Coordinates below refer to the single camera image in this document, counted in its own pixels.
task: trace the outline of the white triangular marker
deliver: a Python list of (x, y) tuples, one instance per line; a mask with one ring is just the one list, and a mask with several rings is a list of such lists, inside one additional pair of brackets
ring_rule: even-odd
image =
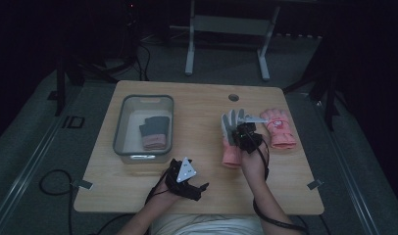
[(189, 179), (196, 175), (196, 170), (192, 167), (187, 157), (184, 157), (183, 162), (180, 166), (180, 171), (177, 176), (177, 183)]

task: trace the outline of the person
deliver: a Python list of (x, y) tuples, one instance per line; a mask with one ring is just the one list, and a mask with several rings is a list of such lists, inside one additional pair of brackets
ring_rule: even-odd
[[(267, 143), (267, 137), (263, 136), (263, 139)], [(259, 149), (261, 153), (263, 153), (266, 158), (267, 163), (270, 160), (270, 154), (267, 148), (267, 145), (263, 142)], [(251, 154), (248, 154), (245, 151), (241, 152), (241, 168), (242, 172), (246, 178), (246, 181), (250, 187), (252, 194), (254, 195), (254, 201), (257, 205), (259, 212), (264, 216), (274, 219), (276, 221), (280, 221), (287, 224), (292, 224), (290, 218), (284, 213), (278, 202), (276, 201), (270, 187), (266, 183), (265, 179), (265, 167), (261, 163), (262, 159), (260, 157), (259, 151), (255, 150)], [(168, 187), (165, 183), (165, 180), (157, 186), (155, 193), (165, 192), (168, 190)], [(119, 235), (142, 235), (144, 234), (150, 225), (156, 219), (163, 219), (163, 217), (171, 216), (167, 214), (165, 216), (161, 216), (164, 214), (174, 203), (180, 200), (181, 197), (171, 193), (170, 191), (166, 191), (165, 193), (157, 194), (152, 197), (147, 204), (135, 215), (132, 219), (127, 222), (123, 228), (119, 231)], [(177, 226), (173, 226), (173, 231), (169, 229), (156, 229), (159, 231), (153, 231), (152, 234), (238, 234), (235, 231), (241, 230), (240, 226), (246, 227), (245, 230), (242, 230), (240, 234), (275, 234), (275, 235), (296, 235), (300, 234), (299, 231), (283, 228), (272, 223), (266, 222), (263, 219), (258, 219), (257, 216), (248, 216), (246, 217), (245, 223), (238, 222), (241, 216), (228, 216), (227, 219), (233, 219), (233, 222), (224, 222), (224, 216), (213, 215), (213, 217), (217, 217), (216, 219), (203, 219), (194, 217), (189, 220), (189, 216), (186, 215), (174, 215), (169, 219), (165, 219), (168, 223), (177, 224)], [(216, 229), (218, 224), (222, 224), (222, 229)], [(182, 229), (184, 225), (188, 225), (188, 229)]]

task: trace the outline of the pink and gray glove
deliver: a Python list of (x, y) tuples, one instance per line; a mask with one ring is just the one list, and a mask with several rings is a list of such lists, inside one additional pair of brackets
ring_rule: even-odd
[(260, 118), (267, 120), (265, 127), (272, 138), (271, 146), (276, 149), (292, 149), (296, 140), (290, 130), (288, 117), (284, 110), (268, 109), (260, 113)]
[(235, 141), (232, 137), (232, 131), (236, 129), (238, 124), (245, 121), (244, 110), (239, 110), (238, 114), (235, 110), (229, 111), (229, 113), (222, 115), (222, 128), (223, 128), (223, 144), (224, 144), (224, 156), (223, 165), (230, 168), (241, 167), (241, 150), (236, 146)]

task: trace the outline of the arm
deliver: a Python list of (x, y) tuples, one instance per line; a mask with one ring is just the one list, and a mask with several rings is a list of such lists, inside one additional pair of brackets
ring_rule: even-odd
[[(155, 193), (168, 190), (165, 180), (157, 187)], [(153, 196), (150, 201), (120, 230), (119, 235), (143, 235), (150, 224), (167, 211), (178, 199), (169, 191)]]
[[(266, 145), (263, 143), (259, 148), (264, 154), (264, 157), (266, 158), (266, 161), (268, 163), (270, 156)], [(251, 154), (248, 154), (245, 151), (242, 152), (242, 172), (247, 179), (248, 185), (250, 186), (250, 189), (254, 195), (254, 200), (257, 204), (257, 207), (260, 209), (260, 212), (268, 218), (292, 224), (291, 220), (279, 206), (274, 195), (272, 194), (272, 191), (266, 183), (266, 180), (264, 178), (264, 165), (262, 164), (262, 159), (257, 150)], [(300, 234), (296, 230), (278, 227), (262, 219), (261, 224), (265, 234)]]

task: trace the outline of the dark background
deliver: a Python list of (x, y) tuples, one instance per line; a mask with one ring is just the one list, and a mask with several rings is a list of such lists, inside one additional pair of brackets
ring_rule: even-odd
[[(238, 9), (226, 2), (232, 1), (197, 11), (229, 15)], [(98, 64), (123, 58), (134, 53), (128, 14), (167, 40), (169, 24), (188, 25), (189, 7), (186, 0), (0, 1), (0, 135), (61, 53)], [(236, 12), (264, 17), (261, 9)], [(325, 58), (338, 57), (341, 65), (338, 89), (398, 197), (398, 1), (282, 3), (275, 32), (327, 39)]]

